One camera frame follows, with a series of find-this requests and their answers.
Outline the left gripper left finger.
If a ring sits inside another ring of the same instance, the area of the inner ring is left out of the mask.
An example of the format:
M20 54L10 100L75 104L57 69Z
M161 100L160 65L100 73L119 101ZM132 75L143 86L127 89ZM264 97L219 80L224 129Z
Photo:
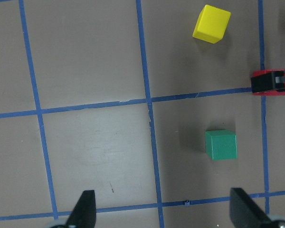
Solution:
M95 191L82 192L72 213L68 217L64 227L66 228L94 228L96 224Z

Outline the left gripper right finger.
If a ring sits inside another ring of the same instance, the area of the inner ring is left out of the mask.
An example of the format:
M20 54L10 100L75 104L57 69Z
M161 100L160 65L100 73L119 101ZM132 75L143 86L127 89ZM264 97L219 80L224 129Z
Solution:
M235 228L276 227L242 188L230 189L229 217Z

